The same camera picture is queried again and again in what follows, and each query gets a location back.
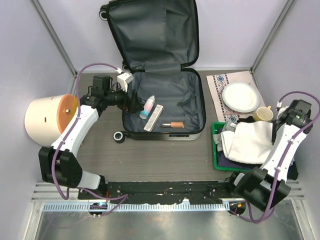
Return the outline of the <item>purple garment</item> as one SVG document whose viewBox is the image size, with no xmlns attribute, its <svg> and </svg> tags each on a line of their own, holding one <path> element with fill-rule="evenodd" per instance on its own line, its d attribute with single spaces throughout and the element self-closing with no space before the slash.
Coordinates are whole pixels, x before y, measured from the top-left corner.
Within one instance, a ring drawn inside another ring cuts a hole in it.
<svg viewBox="0 0 320 240">
<path fill-rule="evenodd" d="M 246 164 L 246 163 L 240 163 L 236 161 L 229 160 L 225 157 L 225 154 L 223 152 L 222 147 L 222 140 L 221 140 L 221 132 L 223 128 L 219 128 L 217 130 L 217 134 L 213 135 L 213 140 L 216 146 L 216 153 L 217 153 L 217 166 L 221 168 L 234 168 L 234 169 L 240 169 L 240 170 L 251 170 L 254 167 L 259 167 L 259 164 Z"/>
</svg>

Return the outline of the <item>black white astronaut suitcase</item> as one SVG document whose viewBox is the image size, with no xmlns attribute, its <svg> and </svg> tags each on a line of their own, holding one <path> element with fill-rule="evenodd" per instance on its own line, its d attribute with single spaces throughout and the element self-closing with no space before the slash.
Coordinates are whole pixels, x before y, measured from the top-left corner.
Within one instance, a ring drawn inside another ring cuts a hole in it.
<svg viewBox="0 0 320 240">
<path fill-rule="evenodd" d="M 200 53 L 199 20 L 194 0 L 111 0 L 99 17 L 107 21 L 122 63 L 134 79 L 128 92 L 137 91 L 145 103 L 155 96 L 163 111 L 151 132 L 139 113 L 122 114 L 122 125 L 136 140 L 196 140 L 206 125 L 202 81 L 193 69 Z M 184 128 L 162 123 L 183 122 Z"/>
</svg>

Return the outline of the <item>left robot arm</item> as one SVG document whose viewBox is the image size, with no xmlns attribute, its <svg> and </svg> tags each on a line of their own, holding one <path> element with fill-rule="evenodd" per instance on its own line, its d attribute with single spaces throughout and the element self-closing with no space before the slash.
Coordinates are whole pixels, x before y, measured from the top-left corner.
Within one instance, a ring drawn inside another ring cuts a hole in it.
<svg viewBox="0 0 320 240">
<path fill-rule="evenodd" d="M 84 171 L 77 160 L 77 153 L 90 128 L 110 106 L 133 114 L 143 110 L 138 93 L 128 94 L 129 83 L 134 79 L 128 72 L 120 73 L 117 88 L 112 87 L 112 77 L 96 75 L 87 94 L 60 137 L 50 147 L 43 146 L 39 153 L 39 164 L 43 181 L 69 188 L 89 189 L 93 198 L 100 200 L 107 192 L 104 177 Z"/>
</svg>

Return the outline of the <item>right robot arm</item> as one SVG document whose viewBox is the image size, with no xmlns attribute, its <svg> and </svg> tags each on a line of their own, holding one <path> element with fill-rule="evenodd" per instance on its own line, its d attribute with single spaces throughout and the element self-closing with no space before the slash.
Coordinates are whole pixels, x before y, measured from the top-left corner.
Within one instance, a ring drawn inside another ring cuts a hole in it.
<svg viewBox="0 0 320 240">
<path fill-rule="evenodd" d="M 241 196 L 266 211 L 289 195 L 288 171 L 296 150 L 313 127 L 311 107 L 311 103 L 302 99 L 293 100 L 288 107 L 277 105 L 272 147 L 266 161 L 249 172 L 234 172 L 225 186 L 230 197 Z"/>
</svg>

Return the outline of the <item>grey garment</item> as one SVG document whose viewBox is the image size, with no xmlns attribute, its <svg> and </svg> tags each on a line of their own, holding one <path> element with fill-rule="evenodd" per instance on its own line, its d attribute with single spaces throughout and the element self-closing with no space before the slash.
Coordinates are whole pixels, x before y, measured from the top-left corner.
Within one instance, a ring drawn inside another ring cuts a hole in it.
<svg viewBox="0 0 320 240">
<path fill-rule="evenodd" d="M 224 126 L 218 130 L 217 134 L 213 135 L 213 141 L 216 145 L 222 143 L 221 133 L 225 131 L 234 132 L 236 130 L 237 123 L 234 123 L 231 119 L 228 119 Z"/>
</svg>

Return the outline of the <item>white towel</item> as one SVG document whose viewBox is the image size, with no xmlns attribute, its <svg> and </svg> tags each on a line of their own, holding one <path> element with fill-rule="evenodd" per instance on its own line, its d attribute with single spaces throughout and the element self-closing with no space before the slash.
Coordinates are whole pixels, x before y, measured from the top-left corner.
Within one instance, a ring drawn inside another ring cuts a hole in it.
<svg viewBox="0 0 320 240">
<path fill-rule="evenodd" d="M 234 131 L 223 131 L 222 150 L 233 162 L 262 165 L 272 149 L 273 124 L 266 121 L 240 122 Z"/>
</svg>

